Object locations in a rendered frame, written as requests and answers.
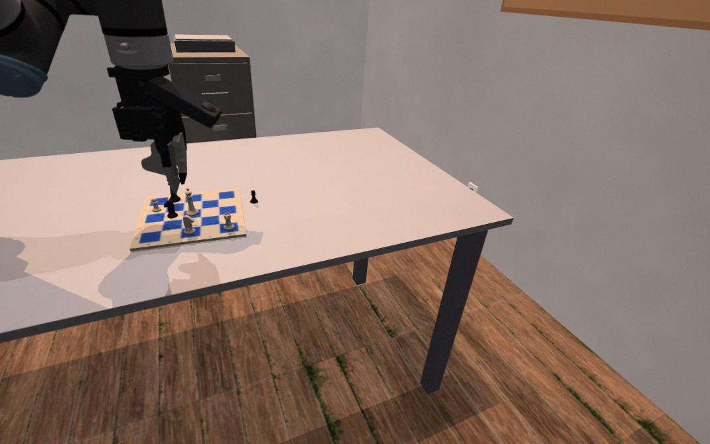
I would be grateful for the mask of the blue and cream chessboard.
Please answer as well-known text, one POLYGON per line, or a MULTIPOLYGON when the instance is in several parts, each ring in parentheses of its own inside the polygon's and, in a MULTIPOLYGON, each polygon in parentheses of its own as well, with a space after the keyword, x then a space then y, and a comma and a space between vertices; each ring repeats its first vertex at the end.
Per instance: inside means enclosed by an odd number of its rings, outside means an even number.
POLYGON ((195 216, 190 216, 194 219, 192 225, 195 229, 191 235, 185 234, 183 224, 183 218, 189 209, 187 198, 185 193, 177 195, 181 200, 173 203, 177 217, 172 219, 167 218, 169 212, 167 207, 163 206, 169 201, 170 195, 149 195, 145 198, 130 251, 246 236, 239 188, 192 192, 193 204, 199 212, 195 216), (152 212, 153 197, 161 208, 159 212, 152 212), (232 230, 224 229, 223 214, 225 213, 231 213, 231 224, 234 225, 232 230))

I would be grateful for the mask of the white chess rook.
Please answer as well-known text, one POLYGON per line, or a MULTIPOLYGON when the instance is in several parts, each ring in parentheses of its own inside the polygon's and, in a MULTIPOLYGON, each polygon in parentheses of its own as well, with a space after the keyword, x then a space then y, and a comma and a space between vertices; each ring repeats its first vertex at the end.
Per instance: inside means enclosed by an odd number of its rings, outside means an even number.
POLYGON ((225 229, 225 230, 232 230, 232 229, 234 229, 234 225, 231 224, 231 213, 228 213, 228 214, 225 213, 225 214, 224 214, 224 219, 225 219, 225 226, 224 226, 224 229, 225 229))

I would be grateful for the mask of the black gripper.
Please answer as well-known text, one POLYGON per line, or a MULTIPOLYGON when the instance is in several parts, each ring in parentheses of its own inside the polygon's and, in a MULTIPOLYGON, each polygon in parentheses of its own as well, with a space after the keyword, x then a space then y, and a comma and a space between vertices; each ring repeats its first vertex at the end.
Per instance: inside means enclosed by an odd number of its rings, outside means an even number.
POLYGON ((107 68, 107 73, 109 78, 116 78, 121 96, 121 102, 112 109, 121 139, 153 139, 152 155, 144 158, 141 165, 146 171, 166 176, 172 193, 177 193, 187 175, 183 117, 181 112, 145 93, 149 80, 170 74, 169 66, 143 70, 114 66, 107 68))

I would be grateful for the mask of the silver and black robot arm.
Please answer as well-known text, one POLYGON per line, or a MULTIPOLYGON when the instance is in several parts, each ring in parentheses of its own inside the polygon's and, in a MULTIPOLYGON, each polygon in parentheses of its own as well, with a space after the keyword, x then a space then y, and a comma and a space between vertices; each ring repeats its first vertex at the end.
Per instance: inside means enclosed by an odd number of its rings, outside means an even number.
MULTIPOLYGON (((40 92, 70 15, 98 16, 115 66, 143 70, 174 61, 162 0, 0 0, 0 95, 40 92)), ((164 77, 149 80, 145 93, 209 128, 222 114, 164 77)))

